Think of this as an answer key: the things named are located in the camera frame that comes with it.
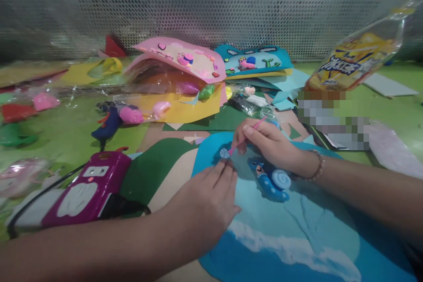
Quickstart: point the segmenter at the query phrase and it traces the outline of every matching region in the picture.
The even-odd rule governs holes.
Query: bracelet
[[[317,169],[317,171],[313,174],[311,178],[304,178],[302,176],[300,176],[300,178],[308,182],[314,182],[323,174],[323,170],[325,168],[325,159],[323,158],[323,156],[320,154],[319,151],[315,149],[309,150],[309,151],[315,153],[319,157],[319,161],[320,161],[319,168]]]

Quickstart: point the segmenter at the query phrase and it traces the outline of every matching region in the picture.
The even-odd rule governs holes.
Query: right hand
[[[258,121],[251,118],[244,120],[234,133],[232,147],[240,140],[244,140],[238,146],[238,154],[244,155],[247,152],[246,141],[250,141],[260,149],[264,158],[270,163],[290,170],[293,163],[300,158],[301,150],[294,146],[274,124],[263,121],[257,129],[253,129]]]

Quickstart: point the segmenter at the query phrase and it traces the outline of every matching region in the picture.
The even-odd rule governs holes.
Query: light blue foam sheet
[[[213,134],[200,145],[193,175],[219,159],[233,133]],[[318,149],[307,143],[298,148]],[[238,169],[235,203],[243,208],[219,243],[200,263],[223,282],[416,281],[400,242],[389,230],[308,182],[293,182],[290,200],[262,196],[246,160],[234,153]]]

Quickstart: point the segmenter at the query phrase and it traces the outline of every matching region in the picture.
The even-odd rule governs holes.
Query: blue glue gun
[[[92,132],[91,135],[100,141],[103,151],[106,141],[113,137],[123,121],[119,116],[118,109],[116,107],[109,107],[107,109],[107,116],[101,119],[99,123],[103,123],[103,125]]]

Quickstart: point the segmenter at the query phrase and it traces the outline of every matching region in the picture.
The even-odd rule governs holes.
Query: perforated metal wall
[[[203,46],[276,44],[293,60],[321,60],[345,35],[405,0],[0,0],[0,54],[83,59],[115,33],[130,47],[154,36]],[[423,7],[400,56],[423,51]]]

